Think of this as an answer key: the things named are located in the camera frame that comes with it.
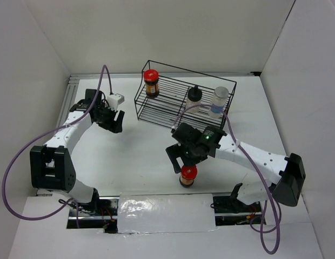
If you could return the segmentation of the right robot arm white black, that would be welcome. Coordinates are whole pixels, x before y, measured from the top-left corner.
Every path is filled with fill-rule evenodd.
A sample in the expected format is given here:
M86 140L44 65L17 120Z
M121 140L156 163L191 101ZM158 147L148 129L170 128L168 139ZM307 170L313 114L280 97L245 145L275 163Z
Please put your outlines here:
M295 207L306 179L302 158L297 154L278 155L233 139L222 129L208 126L204 131L181 123L171 130L175 145L166 148L174 172L189 180L197 174L196 165L209 157L234 162L259 174L260 181L235 185L230 199L232 209L243 211L248 205L273 198Z

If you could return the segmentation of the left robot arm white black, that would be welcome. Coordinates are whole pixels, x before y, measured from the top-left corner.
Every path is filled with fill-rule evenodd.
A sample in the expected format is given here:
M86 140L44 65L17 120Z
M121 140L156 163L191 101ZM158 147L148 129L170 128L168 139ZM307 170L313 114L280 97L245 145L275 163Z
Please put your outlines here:
M93 124L112 133L122 132L125 113L118 110L118 106L123 102L121 94L103 97L102 91L87 89L84 99L70 108L63 128L44 145L33 146L30 150L32 186L73 198L89 215L99 213L98 191L77 179L71 154Z

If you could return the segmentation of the red lid spice jar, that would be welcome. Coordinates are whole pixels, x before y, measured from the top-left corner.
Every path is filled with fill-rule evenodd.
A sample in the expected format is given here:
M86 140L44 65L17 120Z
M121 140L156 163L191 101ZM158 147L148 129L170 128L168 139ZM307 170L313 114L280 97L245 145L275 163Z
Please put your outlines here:
M143 73L145 82L145 92L150 98L155 98L159 95L159 73L154 69L148 69Z
M197 176L197 166L183 166L179 177L180 184L185 187L191 187Z

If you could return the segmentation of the white foil tape sheet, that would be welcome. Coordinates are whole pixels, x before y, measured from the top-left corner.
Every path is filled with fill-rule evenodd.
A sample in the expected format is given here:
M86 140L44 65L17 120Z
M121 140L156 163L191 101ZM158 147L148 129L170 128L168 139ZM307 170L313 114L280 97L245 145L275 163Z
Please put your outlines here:
M211 194L122 195L117 210L121 234L202 233L217 229Z

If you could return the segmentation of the silver lid white bottle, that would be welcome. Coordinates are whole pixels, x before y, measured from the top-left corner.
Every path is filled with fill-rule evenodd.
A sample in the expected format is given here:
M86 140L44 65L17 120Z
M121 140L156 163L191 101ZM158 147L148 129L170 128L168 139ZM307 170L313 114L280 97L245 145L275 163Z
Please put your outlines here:
M222 115L222 110L226 105L229 91L224 86L219 86L214 90L211 107L209 109L209 116L217 119Z

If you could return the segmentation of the black lid white bottle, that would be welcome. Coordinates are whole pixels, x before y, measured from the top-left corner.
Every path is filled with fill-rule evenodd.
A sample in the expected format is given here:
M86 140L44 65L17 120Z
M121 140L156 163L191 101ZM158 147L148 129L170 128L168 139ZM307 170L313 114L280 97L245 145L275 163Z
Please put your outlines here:
M187 100L185 109L188 113L197 113L199 111L199 104L202 99L202 91L199 89L198 85L190 88L187 92Z

